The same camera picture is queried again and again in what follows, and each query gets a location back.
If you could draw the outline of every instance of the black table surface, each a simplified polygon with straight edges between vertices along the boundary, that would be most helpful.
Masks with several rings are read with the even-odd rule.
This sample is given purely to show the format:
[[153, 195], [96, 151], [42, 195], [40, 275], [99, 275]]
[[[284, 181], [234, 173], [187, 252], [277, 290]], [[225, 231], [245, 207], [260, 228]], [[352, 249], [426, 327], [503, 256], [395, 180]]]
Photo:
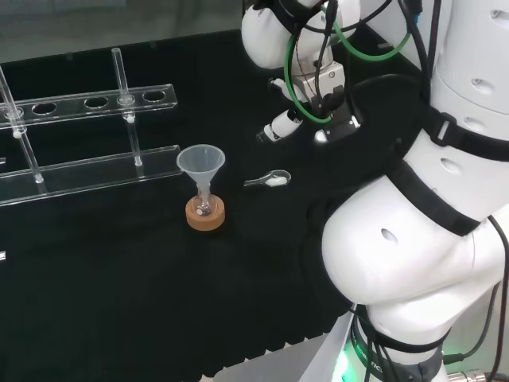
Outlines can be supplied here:
[[[356, 45], [378, 53], [379, 39]], [[326, 208], [348, 185], [376, 172], [400, 138], [408, 147], [417, 90], [379, 81], [356, 92], [367, 123], [326, 147], [302, 127], [279, 144], [255, 134], [289, 102], [256, 68], [239, 31], [122, 47], [131, 87], [171, 83], [178, 109], [138, 116], [142, 149], [197, 143], [220, 147], [226, 164], [212, 191], [227, 219], [193, 231], [184, 206], [196, 193], [185, 175], [0, 209], [0, 380], [194, 381], [327, 332], [348, 301], [333, 287], [320, 254]], [[336, 49], [336, 58], [344, 52]], [[15, 99], [116, 87], [111, 52], [99, 49], [3, 65]], [[414, 73], [401, 57], [352, 60], [352, 81]], [[34, 127], [39, 163], [130, 151], [122, 118]], [[6, 170], [25, 167], [10, 133], [0, 134]], [[284, 169], [292, 182], [248, 191], [246, 179]]]

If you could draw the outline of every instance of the small hole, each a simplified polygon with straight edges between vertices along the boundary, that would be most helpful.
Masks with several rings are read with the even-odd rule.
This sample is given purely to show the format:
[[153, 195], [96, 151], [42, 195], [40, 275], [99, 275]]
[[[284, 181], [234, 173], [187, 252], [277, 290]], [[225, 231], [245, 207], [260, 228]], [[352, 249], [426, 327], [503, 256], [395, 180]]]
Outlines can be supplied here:
[[108, 98], [106, 97], [97, 97], [85, 100], [85, 106], [89, 109], [100, 109], [106, 105], [108, 105]]
[[502, 10], [493, 10], [490, 12], [490, 16], [494, 22], [504, 29], [509, 29], [509, 13], [503, 12]]
[[474, 78], [472, 80], [472, 85], [475, 89], [484, 94], [492, 94], [495, 90], [495, 86], [481, 78]]
[[472, 131], [481, 132], [486, 128], [486, 125], [478, 119], [472, 117], [465, 117], [464, 124]]
[[164, 92], [147, 92], [143, 93], [143, 99], [147, 102], [159, 102], [166, 97]]
[[32, 113], [37, 115], [50, 115], [56, 110], [56, 104], [54, 103], [39, 103], [32, 107]]
[[461, 175], [461, 166], [458, 165], [455, 161], [451, 161], [447, 158], [442, 158], [440, 162], [450, 173], [453, 173], [454, 175]]
[[396, 235], [389, 231], [388, 229], [382, 228], [382, 236], [387, 241], [390, 241], [394, 244], [398, 243], [398, 238], [396, 237]]

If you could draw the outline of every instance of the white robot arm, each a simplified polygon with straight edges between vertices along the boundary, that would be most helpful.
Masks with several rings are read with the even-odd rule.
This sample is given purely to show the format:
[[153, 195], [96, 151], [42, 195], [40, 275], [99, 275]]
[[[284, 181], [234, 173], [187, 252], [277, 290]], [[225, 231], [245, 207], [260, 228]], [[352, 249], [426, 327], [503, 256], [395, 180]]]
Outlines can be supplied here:
[[[321, 3], [319, 0], [299, 0], [299, 2], [310, 9]], [[354, 25], [359, 21], [359, 18], [359, 0], [338, 1], [336, 14], [338, 25], [343, 27]], [[324, 14], [316, 14], [307, 25], [323, 29], [325, 27]], [[350, 36], [353, 32], [353, 30], [346, 32], [345, 35]], [[291, 33], [268, 8], [255, 10], [251, 7], [244, 15], [242, 23], [244, 47], [253, 62], [261, 68], [274, 69], [283, 66], [290, 36]], [[302, 30], [298, 39], [292, 73], [295, 76], [297, 97], [303, 103], [312, 103], [316, 98], [314, 72], [323, 40], [323, 34], [307, 29]], [[320, 79], [320, 90], [323, 96], [331, 94], [334, 89], [344, 87], [343, 65], [334, 62], [330, 47], [327, 48], [324, 55]], [[285, 81], [274, 80], [272, 86], [280, 88], [282, 94], [287, 99], [291, 99], [286, 90]], [[285, 111], [272, 123], [266, 125], [259, 137], [269, 142], [277, 142], [281, 138], [291, 135], [302, 122], [295, 110]]]
[[[318, 3], [299, 1], [308, 7]], [[507, 147], [509, 58], [501, 48], [509, 46], [508, 15], [509, 2], [504, 0], [453, 0], [431, 95], [431, 105], [452, 116], [459, 128], [481, 138], [498, 139]], [[340, 1], [337, 20], [343, 26], [357, 22], [359, 0]], [[309, 24], [324, 26], [319, 15]], [[247, 12], [243, 40], [259, 66], [281, 67], [289, 38], [290, 33], [269, 10]], [[298, 53], [307, 57], [306, 68], [316, 60], [322, 39], [317, 33], [303, 31]], [[297, 75], [306, 74], [293, 69]], [[308, 89], [299, 88], [303, 99], [312, 98]], [[273, 127], [283, 131], [279, 136], [273, 134], [271, 140], [291, 134], [300, 124], [290, 118], [286, 121], [285, 116], [267, 125], [266, 135], [274, 133]], [[326, 224], [323, 235], [324, 264], [336, 287], [354, 303], [367, 306], [378, 333], [410, 347], [439, 343], [458, 317], [504, 275], [503, 242], [487, 217], [493, 214], [509, 232], [509, 161], [442, 145], [449, 128], [449, 123], [444, 123], [433, 139], [423, 131], [404, 161], [449, 207], [482, 222], [477, 229], [463, 237], [444, 229], [384, 176], [344, 203]], [[368, 343], [362, 328], [357, 337]], [[359, 378], [367, 362], [356, 356], [357, 340], [349, 343], [348, 358]], [[433, 382], [445, 382], [448, 377], [438, 356], [440, 350], [439, 345], [421, 353], [388, 349], [387, 356], [399, 369], [412, 370], [424, 364], [435, 368], [431, 374], [419, 369], [421, 380], [431, 376]], [[372, 368], [383, 364], [377, 362], [372, 361]], [[372, 375], [371, 381], [376, 378], [380, 379]]]

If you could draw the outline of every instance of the metal connector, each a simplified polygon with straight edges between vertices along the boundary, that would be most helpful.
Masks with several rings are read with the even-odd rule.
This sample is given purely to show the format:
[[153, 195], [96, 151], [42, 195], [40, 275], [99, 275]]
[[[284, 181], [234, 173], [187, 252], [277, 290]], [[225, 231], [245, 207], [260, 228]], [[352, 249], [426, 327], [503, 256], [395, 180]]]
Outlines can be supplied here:
[[486, 382], [486, 375], [480, 370], [449, 374], [449, 382]]

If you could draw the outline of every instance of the funnel stem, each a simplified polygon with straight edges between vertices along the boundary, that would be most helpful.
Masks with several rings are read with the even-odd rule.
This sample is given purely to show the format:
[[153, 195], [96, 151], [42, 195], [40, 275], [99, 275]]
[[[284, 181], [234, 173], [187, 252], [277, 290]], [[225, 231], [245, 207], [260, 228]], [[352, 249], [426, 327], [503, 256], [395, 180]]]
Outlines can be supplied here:
[[198, 197], [200, 198], [202, 205], [209, 205], [209, 197], [210, 197], [210, 185], [206, 186], [198, 186]]

